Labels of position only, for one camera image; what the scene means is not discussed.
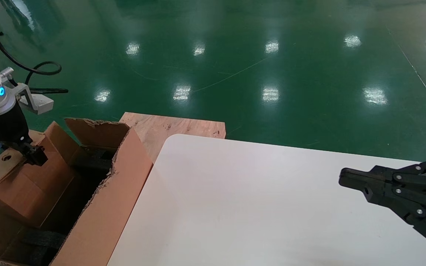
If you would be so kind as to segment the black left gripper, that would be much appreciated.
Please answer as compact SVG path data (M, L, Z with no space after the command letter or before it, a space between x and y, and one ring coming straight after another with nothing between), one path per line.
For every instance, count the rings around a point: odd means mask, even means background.
M0 115L0 143L21 145L21 154L30 165L42 166L48 158L43 146L29 144L29 129L20 107Z

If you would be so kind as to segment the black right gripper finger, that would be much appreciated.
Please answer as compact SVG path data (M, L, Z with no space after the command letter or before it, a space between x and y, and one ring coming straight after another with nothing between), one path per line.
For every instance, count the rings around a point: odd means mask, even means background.
M426 238L426 195L391 184L367 184L361 191L369 203L389 208Z
M351 189L363 189L365 185L403 185L426 189L426 161L400 169L374 166L370 171L343 168L339 184Z

